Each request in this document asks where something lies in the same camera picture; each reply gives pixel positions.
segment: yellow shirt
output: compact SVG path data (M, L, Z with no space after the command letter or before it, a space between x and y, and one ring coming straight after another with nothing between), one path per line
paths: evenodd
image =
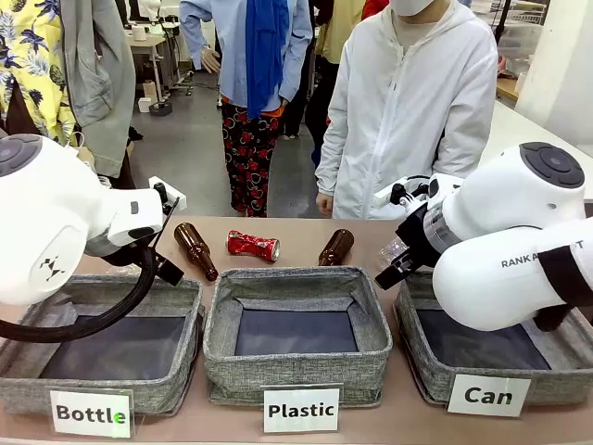
M322 26L315 48L330 63L339 64L342 47L352 30L360 22L366 0L335 0L334 14L329 23Z
M59 55L57 0L0 0L0 118L6 115L14 82L43 136L65 145L76 123Z

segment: table leg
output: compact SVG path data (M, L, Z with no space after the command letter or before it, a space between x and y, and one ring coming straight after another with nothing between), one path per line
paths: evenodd
M157 99L158 102L163 101L163 94L160 91L160 79L158 78L158 66L157 66L157 47L151 46L150 47L150 58L152 58L152 67L155 70L155 83L157 84Z

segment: storage bin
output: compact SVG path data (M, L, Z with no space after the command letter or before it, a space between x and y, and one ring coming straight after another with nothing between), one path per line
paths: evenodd
M553 332L533 320L492 333L458 324L440 308L431 273L403 283L394 305L424 398L446 404L455 375L528 378L525 405L584 401L593 383L593 328L577 309Z
M342 384L342 406L375 406L392 344L359 268L228 271L204 335L210 400L258 405L265 386Z
M21 324L59 326L104 312L135 285L135 276L73 277L31 306ZM204 308L197 282L156 280L126 317L90 337L62 344L7 340L0 347L0 398L9 413L51 415L50 388L131 389L134 411L179 410L198 350Z

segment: white hooded jacket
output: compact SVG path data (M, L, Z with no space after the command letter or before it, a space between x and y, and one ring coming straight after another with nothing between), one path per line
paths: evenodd
M360 23L342 52L316 171L334 218L398 218L398 206L374 209L372 195L402 176L475 169L497 64L492 31L457 0L405 57L390 7Z

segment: red can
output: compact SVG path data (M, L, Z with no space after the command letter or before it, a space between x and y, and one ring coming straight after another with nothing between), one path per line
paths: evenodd
M236 230L229 232L226 247L232 255L253 255L269 262L276 262L280 256L280 241L277 239L245 235Z

